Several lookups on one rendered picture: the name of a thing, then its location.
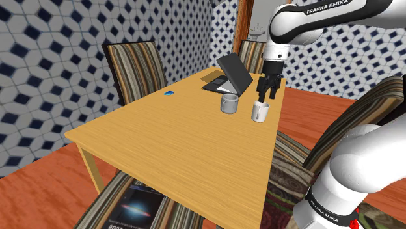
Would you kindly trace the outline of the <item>white mug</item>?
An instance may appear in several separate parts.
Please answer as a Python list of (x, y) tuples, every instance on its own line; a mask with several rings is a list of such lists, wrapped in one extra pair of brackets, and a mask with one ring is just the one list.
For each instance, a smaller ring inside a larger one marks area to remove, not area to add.
[(251, 119), (255, 122), (264, 122), (270, 105), (266, 102), (255, 101), (252, 108)]

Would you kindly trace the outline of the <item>black open laptop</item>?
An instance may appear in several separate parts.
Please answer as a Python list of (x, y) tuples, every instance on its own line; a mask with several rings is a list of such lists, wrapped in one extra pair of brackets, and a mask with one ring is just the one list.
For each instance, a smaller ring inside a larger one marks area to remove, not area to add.
[(241, 96), (253, 79), (239, 56), (236, 53), (231, 53), (217, 59), (216, 62), (224, 74), (210, 81), (202, 88), (216, 93)]

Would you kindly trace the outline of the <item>white washbasin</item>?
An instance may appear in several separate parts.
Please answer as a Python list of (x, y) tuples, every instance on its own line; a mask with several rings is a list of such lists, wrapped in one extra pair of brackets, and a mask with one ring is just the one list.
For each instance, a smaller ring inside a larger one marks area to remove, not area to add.
[(263, 27), (260, 26), (259, 23), (256, 24), (256, 26), (253, 26), (251, 29), (249, 29), (249, 36), (252, 41), (258, 41), (258, 38), (262, 35), (264, 35), (266, 31), (264, 30)]

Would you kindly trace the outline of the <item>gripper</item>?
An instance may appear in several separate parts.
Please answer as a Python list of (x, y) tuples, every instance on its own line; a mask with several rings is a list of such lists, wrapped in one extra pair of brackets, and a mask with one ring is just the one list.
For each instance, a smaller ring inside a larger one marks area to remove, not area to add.
[[(280, 88), (281, 84), (281, 74), (283, 71), (284, 62), (283, 61), (268, 61), (264, 60), (262, 73), (265, 75), (258, 78), (257, 92), (258, 101), (263, 103), (265, 100), (265, 94), (268, 89), (270, 89), (269, 98), (275, 99), (277, 90)], [(270, 78), (270, 87), (268, 86), (268, 78)]]

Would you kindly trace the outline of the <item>dark book with galaxy cover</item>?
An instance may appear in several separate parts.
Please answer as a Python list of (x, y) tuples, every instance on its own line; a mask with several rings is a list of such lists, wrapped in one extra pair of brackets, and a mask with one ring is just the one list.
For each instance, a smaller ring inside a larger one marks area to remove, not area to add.
[(130, 185), (102, 229), (151, 229), (164, 198), (150, 187)]

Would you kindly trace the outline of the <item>brown wooden door frame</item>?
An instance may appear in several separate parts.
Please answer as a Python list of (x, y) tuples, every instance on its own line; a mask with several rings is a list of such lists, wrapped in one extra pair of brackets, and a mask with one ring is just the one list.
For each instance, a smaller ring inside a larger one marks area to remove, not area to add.
[(254, 0), (239, 0), (236, 29), (234, 31), (234, 53), (239, 53), (241, 41), (246, 40), (248, 37), (253, 5)]

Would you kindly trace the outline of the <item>patterned robot stand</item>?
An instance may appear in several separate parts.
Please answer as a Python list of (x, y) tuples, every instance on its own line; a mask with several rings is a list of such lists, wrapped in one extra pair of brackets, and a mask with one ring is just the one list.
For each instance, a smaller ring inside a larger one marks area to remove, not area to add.
[[(274, 153), (260, 229), (299, 229), (293, 207), (304, 198), (318, 176)], [(406, 224), (362, 202), (359, 223), (364, 229), (406, 229)]]

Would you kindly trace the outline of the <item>striped upholstered chair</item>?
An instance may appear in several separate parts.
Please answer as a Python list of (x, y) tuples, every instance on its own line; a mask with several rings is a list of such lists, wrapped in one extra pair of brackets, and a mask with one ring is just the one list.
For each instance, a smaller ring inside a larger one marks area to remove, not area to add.
[(262, 54), (264, 52), (266, 43), (256, 42), (250, 40), (242, 40), (239, 57), (246, 69), (250, 73), (261, 74), (264, 60)]
[(274, 155), (285, 158), (310, 172), (319, 172), (339, 140), (361, 124), (383, 126), (406, 113), (406, 74), (383, 79), (348, 107), (319, 138), (313, 149), (282, 132), (277, 133)]
[(101, 47), (121, 106), (167, 86), (163, 63), (154, 41), (103, 44)]
[[(74, 229), (102, 229), (130, 185), (149, 187), (130, 175), (119, 172), (93, 201)], [(151, 229), (202, 229), (203, 222), (202, 216), (165, 196)]]

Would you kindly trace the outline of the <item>grey mug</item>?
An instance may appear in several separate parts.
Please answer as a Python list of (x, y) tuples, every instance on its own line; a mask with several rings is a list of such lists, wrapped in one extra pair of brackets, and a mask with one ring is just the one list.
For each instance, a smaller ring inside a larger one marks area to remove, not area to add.
[(237, 111), (238, 101), (238, 95), (223, 94), (221, 97), (221, 111), (226, 114), (234, 114)]

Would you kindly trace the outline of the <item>light wooden table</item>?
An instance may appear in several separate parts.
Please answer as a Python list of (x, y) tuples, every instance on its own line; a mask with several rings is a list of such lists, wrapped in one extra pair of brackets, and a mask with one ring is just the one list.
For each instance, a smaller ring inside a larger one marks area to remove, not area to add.
[(202, 88), (220, 74), (206, 68), (67, 131), (96, 188), (98, 157), (223, 229), (260, 229), (284, 87), (257, 123), (255, 83), (234, 114)]

